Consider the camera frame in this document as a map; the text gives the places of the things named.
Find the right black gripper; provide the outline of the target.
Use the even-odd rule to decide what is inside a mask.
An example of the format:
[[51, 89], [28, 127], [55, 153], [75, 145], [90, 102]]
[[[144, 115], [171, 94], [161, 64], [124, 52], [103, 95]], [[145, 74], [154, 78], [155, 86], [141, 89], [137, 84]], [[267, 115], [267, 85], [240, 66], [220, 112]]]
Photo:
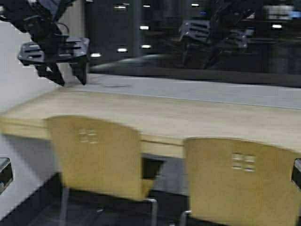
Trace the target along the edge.
[[186, 47], [245, 50], [248, 38], [245, 30], [214, 31], [209, 20], [184, 20], [179, 28], [180, 42]]

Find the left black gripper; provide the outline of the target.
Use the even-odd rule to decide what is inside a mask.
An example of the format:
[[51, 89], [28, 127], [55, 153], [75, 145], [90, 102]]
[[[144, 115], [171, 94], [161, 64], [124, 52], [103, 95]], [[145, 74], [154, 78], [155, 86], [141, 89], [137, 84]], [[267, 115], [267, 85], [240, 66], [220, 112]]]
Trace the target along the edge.
[[72, 75], [86, 85], [89, 45], [90, 39], [78, 37], [64, 37], [46, 49], [35, 42], [27, 42], [21, 46], [17, 58], [23, 65], [35, 65], [39, 77], [60, 86], [64, 86], [65, 81], [57, 64], [69, 63]]

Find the right silver robot base corner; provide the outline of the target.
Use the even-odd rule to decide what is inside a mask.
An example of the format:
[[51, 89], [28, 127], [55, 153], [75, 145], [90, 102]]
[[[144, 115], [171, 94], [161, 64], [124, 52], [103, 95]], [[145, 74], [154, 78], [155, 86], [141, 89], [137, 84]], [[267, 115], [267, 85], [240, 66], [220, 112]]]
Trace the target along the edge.
[[292, 181], [301, 189], [301, 159], [295, 159], [293, 163]]

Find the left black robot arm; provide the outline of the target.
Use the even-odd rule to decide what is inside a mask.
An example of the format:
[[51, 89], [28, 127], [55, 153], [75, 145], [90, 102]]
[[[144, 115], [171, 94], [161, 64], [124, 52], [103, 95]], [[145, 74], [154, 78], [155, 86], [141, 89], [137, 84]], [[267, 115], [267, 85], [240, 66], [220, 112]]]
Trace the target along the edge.
[[72, 0], [2, 0], [0, 19], [11, 23], [31, 41], [24, 43], [17, 55], [24, 66], [33, 65], [38, 76], [60, 86], [65, 85], [58, 63], [68, 63], [82, 85], [87, 83], [88, 38], [63, 34], [59, 19]]

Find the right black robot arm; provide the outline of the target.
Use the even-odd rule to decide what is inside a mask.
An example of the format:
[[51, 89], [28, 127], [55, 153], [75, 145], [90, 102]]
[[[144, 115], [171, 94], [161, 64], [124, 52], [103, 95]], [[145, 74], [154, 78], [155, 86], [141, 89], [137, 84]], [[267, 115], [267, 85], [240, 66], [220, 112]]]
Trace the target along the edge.
[[203, 69], [215, 65], [223, 54], [241, 52], [248, 47], [246, 32], [237, 28], [263, 6], [262, 0], [210, 0], [205, 18], [186, 19], [182, 22], [180, 42], [182, 65], [187, 66], [193, 54], [205, 52]]

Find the left silver robot base corner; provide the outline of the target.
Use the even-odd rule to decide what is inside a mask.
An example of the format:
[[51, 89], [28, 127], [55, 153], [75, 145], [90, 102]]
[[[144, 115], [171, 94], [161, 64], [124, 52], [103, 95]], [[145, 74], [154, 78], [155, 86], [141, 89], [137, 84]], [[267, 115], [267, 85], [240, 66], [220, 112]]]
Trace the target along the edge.
[[3, 193], [5, 189], [13, 181], [12, 164], [9, 158], [0, 159], [0, 193]]

